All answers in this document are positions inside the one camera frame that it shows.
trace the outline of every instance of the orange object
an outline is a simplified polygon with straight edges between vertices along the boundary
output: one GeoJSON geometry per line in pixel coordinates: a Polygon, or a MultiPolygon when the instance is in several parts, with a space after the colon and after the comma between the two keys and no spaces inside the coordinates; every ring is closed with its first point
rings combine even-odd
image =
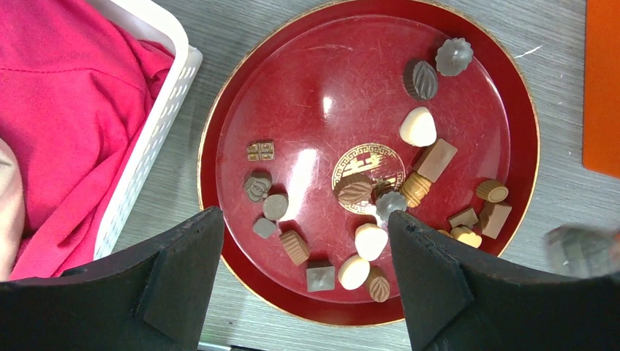
{"type": "Polygon", "coordinates": [[[588,1],[583,166],[620,178],[620,1],[588,1]]]}

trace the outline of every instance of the round tray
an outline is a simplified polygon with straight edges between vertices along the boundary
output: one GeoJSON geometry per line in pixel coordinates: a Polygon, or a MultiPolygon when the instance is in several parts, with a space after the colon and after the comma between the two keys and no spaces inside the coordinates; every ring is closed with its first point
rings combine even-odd
{"type": "Polygon", "coordinates": [[[372,263],[386,273],[390,299],[373,302],[363,289],[307,292],[306,265],[295,266],[279,233],[297,231],[311,260],[336,270],[355,254],[355,228],[375,218],[368,205],[343,208],[332,195],[343,173],[390,178],[398,186],[421,149],[403,142],[407,113],[426,106],[438,136],[458,149],[422,204],[408,212],[437,229],[447,218],[483,201],[477,185],[504,181],[513,213],[496,240],[480,249],[500,255],[532,196],[539,157],[537,117],[514,61],[479,26],[435,4],[411,0],[354,0],[311,10],[261,42],[235,69],[216,98],[203,133],[198,173],[201,208],[218,205],[227,223],[222,259],[253,293],[296,316],[334,325],[377,325],[403,311],[389,246],[372,263]],[[411,59],[434,64],[441,44],[464,37],[475,60],[454,78],[439,76],[427,102],[408,95],[403,71],[411,59]],[[246,148],[273,140],[275,159],[250,162],[246,148]],[[271,193],[290,206],[269,239],[252,232],[262,203],[243,184],[251,171],[273,177],[271,193]]]}

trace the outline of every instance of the gray chocolate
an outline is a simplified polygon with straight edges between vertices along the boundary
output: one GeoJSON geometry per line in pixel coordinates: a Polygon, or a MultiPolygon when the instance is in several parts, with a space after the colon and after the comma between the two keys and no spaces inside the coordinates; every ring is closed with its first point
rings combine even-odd
{"type": "Polygon", "coordinates": [[[308,293],[334,290],[336,288],[336,267],[329,262],[310,262],[306,269],[308,293]]]}
{"type": "Polygon", "coordinates": [[[289,200],[284,194],[275,194],[267,197],[262,203],[262,212],[266,219],[278,221],[287,214],[289,200]]]}
{"type": "Polygon", "coordinates": [[[473,59],[472,45],[464,38],[446,40],[435,56],[437,71],[446,77],[459,75],[473,59]]]}
{"type": "Polygon", "coordinates": [[[406,211],[407,199],[400,192],[388,192],[377,199],[377,216],[387,221],[394,211],[406,211]]]}
{"type": "Polygon", "coordinates": [[[276,224],[269,219],[260,217],[256,223],[254,223],[252,230],[261,238],[266,239],[276,232],[276,224]]]}
{"type": "Polygon", "coordinates": [[[271,175],[266,172],[252,172],[243,189],[248,198],[257,203],[267,197],[267,192],[271,189],[271,175]]]}
{"type": "Polygon", "coordinates": [[[426,61],[410,62],[405,69],[404,82],[409,95],[419,101],[432,99],[439,89],[437,73],[426,61]]]}

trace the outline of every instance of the white basket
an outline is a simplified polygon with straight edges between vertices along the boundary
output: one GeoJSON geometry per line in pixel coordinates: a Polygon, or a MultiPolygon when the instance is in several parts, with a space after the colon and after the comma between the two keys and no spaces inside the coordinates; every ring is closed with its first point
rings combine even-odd
{"type": "Polygon", "coordinates": [[[203,61],[203,55],[198,49],[189,46],[187,34],[174,15],[151,0],[87,2],[135,38],[159,42],[175,54],[162,90],[148,114],[132,155],[104,212],[95,243],[93,258],[97,260],[112,252],[155,157],[185,100],[196,71],[203,61]]]}

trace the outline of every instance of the leaf-shaped chocolate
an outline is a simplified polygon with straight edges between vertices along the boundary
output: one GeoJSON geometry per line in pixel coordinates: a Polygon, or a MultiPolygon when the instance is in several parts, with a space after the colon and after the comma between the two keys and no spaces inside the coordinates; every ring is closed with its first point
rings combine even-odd
{"type": "Polygon", "coordinates": [[[420,101],[435,97],[439,88],[435,69],[426,61],[414,61],[407,66],[404,82],[409,95],[420,101]]]}
{"type": "Polygon", "coordinates": [[[354,205],[368,200],[372,193],[372,180],[357,173],[342,178],[333,188],[333,194],[343,205],[354,205]]]}
{"type": "Polygon", "coordinates": [[[376,302],[385,302],[390,297],[390,282],[379,267],[372,267],[364,284],[368,293],[376,302]]]}

